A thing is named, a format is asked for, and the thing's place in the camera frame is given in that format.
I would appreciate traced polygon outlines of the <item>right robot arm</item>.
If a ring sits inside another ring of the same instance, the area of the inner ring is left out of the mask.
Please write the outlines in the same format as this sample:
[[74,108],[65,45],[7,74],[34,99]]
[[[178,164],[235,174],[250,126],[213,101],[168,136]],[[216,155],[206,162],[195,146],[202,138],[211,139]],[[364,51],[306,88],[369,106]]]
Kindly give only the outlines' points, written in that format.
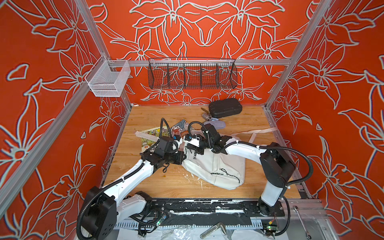
[[[261,215],[267,217],[275,211],[279,199],[291,185],[307,181],[314,172],[310,159],[301,152],[282,147],[278,143],[262,146],[236,140],[230,136],[220,136],[211,124],[202,125],[202,134],[185,137],[188,147],[203,154],[204,150],[210,150],[215,154],[234,155],[244,157],[260,164],[267,179],[265,189],[259,197],[258,208]],[[296,170],[295,163],[288,155],[288,151],[301,156],[308,164],[308,173],[297,180],[290,180]]]

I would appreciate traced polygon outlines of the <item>white canvas backpack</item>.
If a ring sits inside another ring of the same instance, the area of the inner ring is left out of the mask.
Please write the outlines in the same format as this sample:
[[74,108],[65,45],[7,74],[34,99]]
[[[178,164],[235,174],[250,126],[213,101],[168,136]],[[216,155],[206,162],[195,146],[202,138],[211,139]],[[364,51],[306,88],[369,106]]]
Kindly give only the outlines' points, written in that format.
[[185,149],[187,157],[182,166],[192,175],[226,190],[234,190],[245,181],[246,158],[234,155],[213,154],[205,150],[203,155]]

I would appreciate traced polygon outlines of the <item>grey mythology story book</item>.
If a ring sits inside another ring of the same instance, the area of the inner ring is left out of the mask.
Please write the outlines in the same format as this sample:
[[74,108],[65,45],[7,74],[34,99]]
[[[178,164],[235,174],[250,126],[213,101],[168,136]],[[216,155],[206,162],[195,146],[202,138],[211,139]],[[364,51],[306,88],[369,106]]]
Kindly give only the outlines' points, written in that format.
[[172,136],[180,136],[181,138],[188,134],[189,123],[186,120],[181,120],[171,128]]

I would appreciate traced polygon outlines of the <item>green China history book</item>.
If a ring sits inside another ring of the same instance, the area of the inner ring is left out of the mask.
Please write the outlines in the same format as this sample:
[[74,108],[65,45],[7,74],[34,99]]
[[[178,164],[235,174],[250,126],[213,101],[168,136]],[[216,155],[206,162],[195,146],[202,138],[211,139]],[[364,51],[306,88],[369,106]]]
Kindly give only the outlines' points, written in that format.
[[152,128],[149,130],[142,131],[143,136],[141,138],[142,148],[148,149],[159,139],[160,127]]

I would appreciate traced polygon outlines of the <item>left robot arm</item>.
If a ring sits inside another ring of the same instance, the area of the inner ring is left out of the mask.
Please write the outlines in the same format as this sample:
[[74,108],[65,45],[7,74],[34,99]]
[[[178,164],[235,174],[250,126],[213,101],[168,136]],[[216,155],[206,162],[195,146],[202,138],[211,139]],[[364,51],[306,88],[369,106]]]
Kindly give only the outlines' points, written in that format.
[[127,195],[158,169],[166,170],[170,164],[180,165],[185,155],[179,150],[181,136],[160,137],[149,149],[140,153],[140,160],[111,184],[92,187],[78,214],[76,234],[80,240],[103,240],[110,234],[117,220],[141,213],[146,199]]

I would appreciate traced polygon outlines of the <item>grey fabric pouch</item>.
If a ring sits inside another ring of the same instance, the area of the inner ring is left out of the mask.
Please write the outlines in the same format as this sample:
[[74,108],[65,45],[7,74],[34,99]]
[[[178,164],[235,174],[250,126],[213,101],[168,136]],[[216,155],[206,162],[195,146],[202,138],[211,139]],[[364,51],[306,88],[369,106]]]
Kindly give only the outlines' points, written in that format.
[[208,125],[208,124],[214,126],[216,130],[224,129],[226,127],[226,123],[219,120],[204,122],[204,125]]

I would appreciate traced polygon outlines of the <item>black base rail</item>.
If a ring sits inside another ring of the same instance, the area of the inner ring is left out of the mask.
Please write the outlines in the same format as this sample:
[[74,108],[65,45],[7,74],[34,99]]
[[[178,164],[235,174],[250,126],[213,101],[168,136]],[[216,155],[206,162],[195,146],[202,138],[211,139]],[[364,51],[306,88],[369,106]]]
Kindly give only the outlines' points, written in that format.
[[158,209],[174,215],[244,214],[246,217],[263,217],[257,199],[182,199],[154,198],[143,213]]

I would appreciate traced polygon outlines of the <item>silver wrench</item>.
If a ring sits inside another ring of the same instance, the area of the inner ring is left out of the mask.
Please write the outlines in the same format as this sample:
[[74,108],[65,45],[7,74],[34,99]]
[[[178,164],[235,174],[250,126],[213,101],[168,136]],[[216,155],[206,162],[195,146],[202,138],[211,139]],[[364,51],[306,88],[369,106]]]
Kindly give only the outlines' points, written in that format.
[[299,208],[298,208],[298,206],[294,206],[294,211],[297,213],[298,218],[299,218],[299,221],[301,222],[301,224],[302,224],[302,226],[303,226],[303,229],[304,229],[304,231],[305,231],[307,240],[311,240],[311,239],[312,239],[312,236],[311,236],[311,234],[309,233],[308,228],[306,227],[306,225],[305,225],[305,223],[304,223],[303,217],[302,217],[302,215],[301,215],[300,212],[299,212]]

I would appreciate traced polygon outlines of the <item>black hard zip case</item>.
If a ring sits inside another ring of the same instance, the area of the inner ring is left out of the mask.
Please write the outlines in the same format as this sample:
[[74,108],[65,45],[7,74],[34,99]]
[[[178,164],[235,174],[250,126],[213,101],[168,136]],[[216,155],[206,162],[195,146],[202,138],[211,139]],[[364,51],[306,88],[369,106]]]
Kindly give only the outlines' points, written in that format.
[[209,104],[211,116],[217,119],[240,114],[242,110],[243,106],[234,98],[218,100]]

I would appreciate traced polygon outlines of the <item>grey angled metal bracket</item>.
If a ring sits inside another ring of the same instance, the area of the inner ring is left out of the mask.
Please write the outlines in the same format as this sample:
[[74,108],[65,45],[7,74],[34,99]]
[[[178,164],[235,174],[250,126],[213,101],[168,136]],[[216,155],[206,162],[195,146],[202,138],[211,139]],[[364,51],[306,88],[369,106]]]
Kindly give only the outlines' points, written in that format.
[[224,235],[227,234],[226,226],[222,222],[219,222],[219,223],[213,225],[212,227],[210,227],[209,229],[207,229],[202,234],[200,234],[200,238],[205,239],[207,236],[209,236],[210,234],[212,234],[213,232],[215,232],[217,230],[221,230]]

